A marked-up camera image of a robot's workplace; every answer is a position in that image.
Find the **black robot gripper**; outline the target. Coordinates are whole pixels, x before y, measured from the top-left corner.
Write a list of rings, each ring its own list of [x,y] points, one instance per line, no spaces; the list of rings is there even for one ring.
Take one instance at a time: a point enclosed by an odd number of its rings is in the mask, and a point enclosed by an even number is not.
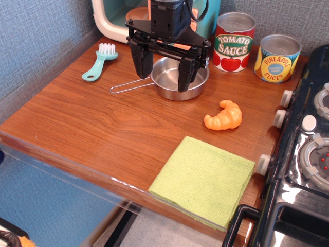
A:
[[[137,75],[145,79],[153,69],[154,54],[180,62],[178,91],[185,92],[200,67],[208,65],[210,41],[191,29],[191,20],[201,21],[208,5],[196,18],[191,1],[151,1],[150,20],[128,20],[127,43]]]

